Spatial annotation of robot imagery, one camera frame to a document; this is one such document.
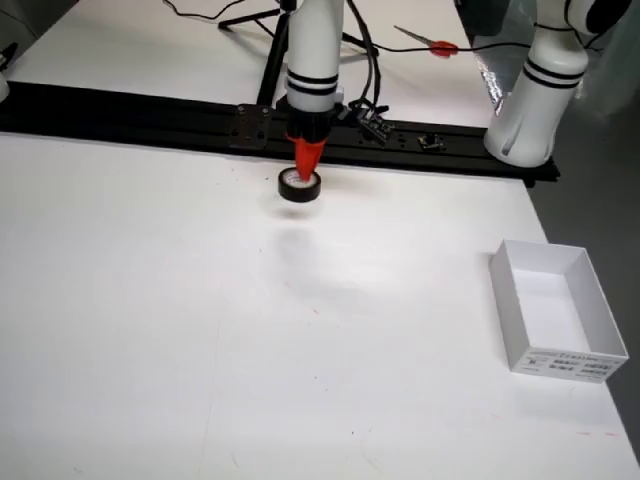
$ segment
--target black electrical tape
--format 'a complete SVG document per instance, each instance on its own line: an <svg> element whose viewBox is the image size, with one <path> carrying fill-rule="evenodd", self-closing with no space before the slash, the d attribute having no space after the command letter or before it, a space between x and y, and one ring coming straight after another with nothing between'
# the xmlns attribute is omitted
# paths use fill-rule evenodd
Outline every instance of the black electrical tape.
<svg viewBox="0 0 640 480"><path fill-rule="evenodd" d="M311 180L300 180L295 168L285 168L278 175L278 193L285 200L295 203L312 202L320 195L322 179L316 172L311 174Z"/></svg>

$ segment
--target open cardboard box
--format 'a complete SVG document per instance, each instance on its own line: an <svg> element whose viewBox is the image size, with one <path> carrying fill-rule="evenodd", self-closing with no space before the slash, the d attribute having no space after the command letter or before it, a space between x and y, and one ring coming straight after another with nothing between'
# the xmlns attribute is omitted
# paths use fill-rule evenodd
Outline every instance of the open cardboard box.
<svg viewBox="0 0 640 480"><path fill-rule="evenodd" d="M512 371L600 383L628 360L585 249L505 240L490 270Z"/></svg>

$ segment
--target scissors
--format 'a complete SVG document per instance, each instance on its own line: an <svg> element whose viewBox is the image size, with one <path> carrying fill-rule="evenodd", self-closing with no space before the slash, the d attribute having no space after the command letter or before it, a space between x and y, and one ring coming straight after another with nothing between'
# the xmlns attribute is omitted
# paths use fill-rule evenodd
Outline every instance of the scissors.
<svg viewBox="0 0 640 480"><path fill-rule="evenodd" d="M433 53L438 57L449 58L451 55L458 54L458 46L453 43L445 42L444 40L434 41L434 40L428 39L427 37L423 37L422 35L418 35L417 33L410 32L405 28L398 27L397 25L394 25L394 27L400 30L405 35L409 35L414 40L418 40L419 42L427 45L429 48L432 49L431 53Z"/></svg>

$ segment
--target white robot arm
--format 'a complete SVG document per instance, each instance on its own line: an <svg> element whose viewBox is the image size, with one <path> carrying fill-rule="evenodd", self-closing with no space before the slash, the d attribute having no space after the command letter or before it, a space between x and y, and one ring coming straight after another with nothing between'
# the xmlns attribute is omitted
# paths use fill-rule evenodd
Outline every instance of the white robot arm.
<svg viewBox="0 0 640 480"><path fill-rule="evenodd" d="M7 85L2 72L9 66L9 62L13 59L17 50L18 44L12 43L0 51L0 103L9 95L9 85Z"/></svg>
<svg viewBox="0 0 640 480"><path fill-rule="evenodd" d="M289 20L287 135L308 180L329 137L340 66L345 0L304 0Z"/></svg>
<svg viewBox="0 0 640 480"><path fill-rule="evenodd" d="M631 0L538 0L538 22L513 92L504 99L485 136L487 150L503 162L537 167L553 151L555 134L589 62L574 29L606 32Z"/></svg>

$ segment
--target gray floor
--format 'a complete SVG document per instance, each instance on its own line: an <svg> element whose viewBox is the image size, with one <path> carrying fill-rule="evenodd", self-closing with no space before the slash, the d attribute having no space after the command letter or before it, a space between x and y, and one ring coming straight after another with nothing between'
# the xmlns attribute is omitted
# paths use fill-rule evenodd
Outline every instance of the gray floor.
<svg viewBox="0 0 640 480"><path fill-rule="evenodd" d="M474 44L530 41L534 18L533 0L513 0L500 34ZM478 54L494 99L512 89L526 53L496 49ZM598 97L608 67L602 63L609 57L589 55L589 73L556 137L560 182L538 184L530 195L550 242L589 250L631 356L609 386L640 457L640 97L619 109L603 109Z"/></svg>

